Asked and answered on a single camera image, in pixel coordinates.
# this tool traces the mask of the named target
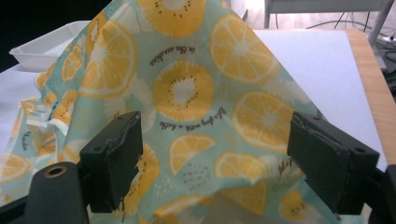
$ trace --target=white tray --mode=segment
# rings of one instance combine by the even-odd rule
[[[88,23],[89,21],[68,23],[12,49],[9,54],[13,55],[24,69],[32,72],[45,72]]]

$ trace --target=yellow citrus slice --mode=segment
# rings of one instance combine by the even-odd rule
[[[306,219],[304,212],[308,210],[308,205],[299,190],[292,190],[282,198],[279,210],[280,215],[287,220],[302,221]]]
[[[247,84],[262,84],[275,75],[279,62],[237,16],[225,15],[214,25],[209,41],[212,60],[221,73]]]
[[[0,189],[0,206],[3,206],[11,202],[12,202],[12,198],[3,189]]]
[[[173,175],[195,155],[213,147],[216,141],[203,134],[184,134],[177,137],[169,147],[169,166]]]
[[[250,154],[226,151],[215,161],[215,177],[243,177],[254,183],[267,176],[266,164]]]
[[[164,68],[154,81],[152,98],[157,111],[169,119],[200,119],[213,102],[214,83],[209,71],[188,61]]]
[[[233,8],[225,0],[220,0],[220,4],[222,7],[228,8],[233,11]]]
[[[55,93],[50,91],[49,93],[47,93],[46,97],[44,98],[43,103],[45,106],[52,106],[52,104],[55,103],[56,100],[57,100],[57,97],[56,97]]]
[[[44,89],[44,86],[47,83],[47,80],[50,78],[50,75],[53,72],[53,68],[55,67],[55,63],[53,63],[49,70],[47,72],[44,73],[40,73],[35,77],[35,84],[37,85],[37,87],[42,91]]]
[[[93,50],[93,46],[95,45],[96,39],[99,36],[99,33],[102,27],[106,23],[106,14],[102,10],[93,18],[87,28],[87,37],[85,39],[85,51],[88,55],[91,55]]]
[[[293,109],[263,91],[243,95],[233,108],[233,126],[254,147],[285,152]]]
[[[265,207],[267,185],[262,180],[248,188],[224,189],[221,194],[234,203],[242,205],[247,210],[261,215]]]
[[[15,153],[3,153],[0,157],[0,184],[22,177],[31,168],[30,162],[24,157]]]
[[[62,80],[64,82],[73,80],[81,65],[81,46],[75,45],[72,52],[64,60],[64,65],[62,66]]]
[[[124,198],[125,207],[122,207],[122,203],[120,205],[120,210],[127,216],[133,215],[137,211],[137,205],[141,198],[160,174],[160,163],[154,150],[148,144],[143,145],[143,155],[137,163],[137,167],[139,173],[132,181],[131,188]]]
[[[77,97],[78,93],[75,90],[67,91],[64,94],[61,104],[56,108],[53,118],[59,119],[69,125]]]
[[[122,94],[134,76],[136,58],[136,45],[128,31],[117,21],[107,21],[88,61],[81,95],[103,99]]]
[[[200,204],[202,201],[206,201],[208,197],[202,195],[188,195],[174,200],[173,202],[160,207],[155,210],[154,218],[156,221],[164,221],[169,224],[177,224],[177,218],[175,214],[182,211],[183,209],[189,208],[196,204]]]
[[[206,0],[138,0],[152,29],[172,37],[196,32],[204,20]]]
[[[32,141],[33,141],[33,145],[35,148],[35,151],[37,152],[37,154],[39,156],[42,155],[46,155],[46,154],[50,154],[53,153],[55,151],[55,141],[52,140],[47,144],[43,144],[45,139],[48,139],[50,137],[53,137],[53,134],[51,133],[45,133],[42,136],[42,139],[38,139],[38,137],[33,136]]]
[[[22,104],[23,112],[25,113],[25,115],[32,114],[37,109],[37,105],[35,105],[31,102],[21,101],[21,104]]]

